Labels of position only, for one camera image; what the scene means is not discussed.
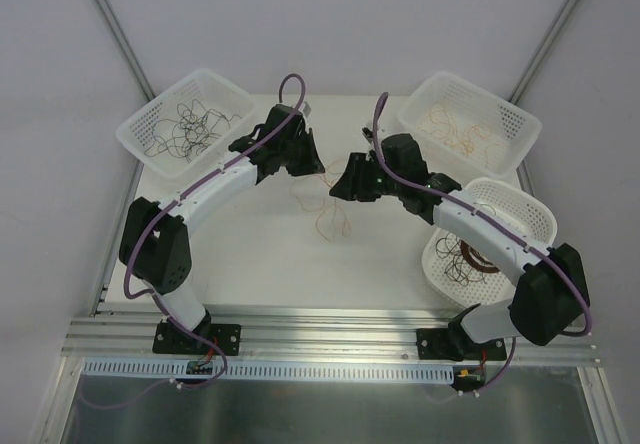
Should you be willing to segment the dark cable pulled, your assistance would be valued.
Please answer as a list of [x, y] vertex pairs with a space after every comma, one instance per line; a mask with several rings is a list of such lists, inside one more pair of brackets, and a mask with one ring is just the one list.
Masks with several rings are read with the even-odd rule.
[[225, 114], [206, 107], [198, 99], [193, 99], [190, 104], [179, 103], [173, 118], [161, 119], [154, 125], [145, 155], [162, 155], [191, 162], [239, 119], [238, 114]]

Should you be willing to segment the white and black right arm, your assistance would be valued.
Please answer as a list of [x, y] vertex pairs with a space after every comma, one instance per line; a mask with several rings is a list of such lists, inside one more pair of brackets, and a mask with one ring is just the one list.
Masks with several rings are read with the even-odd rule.
[[585, 319], [581, 335], [593, 325], [590, 298], [579, 252], [568, 244], [557, 248], [527, 237], [489, 215], [451, 177], [432, 173], [417, 142], [408, 134], [374, 141], [367, 153], [350, 154], [330, 195], [344, 201], [374, 202], [397, 198], [411, 214], [458, 237], [504, 274], [515, 288], [511, 300], [473, 304], [446, 327], [428, 331], [428, 353], [460, 362], [484, 344], [522, 337], [545, 346], [569, 326]]

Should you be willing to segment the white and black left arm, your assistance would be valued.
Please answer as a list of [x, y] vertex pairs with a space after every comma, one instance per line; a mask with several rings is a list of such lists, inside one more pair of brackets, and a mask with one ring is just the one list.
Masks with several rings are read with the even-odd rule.
[[305, 107], [273, 106], [264, 123], [229, 145], [217, 169], [173, 197], [139, 197], [129, 206], [119, 249], [123, 291], [140, 297], [130, 288], [137, 279], [165, 316], [153, 353], [237, 355], [239, 326], [213, 323], [195, 295], [191, 241], [217, 209], [280, 170], [293, 177], [324, 172], [307, 114]]

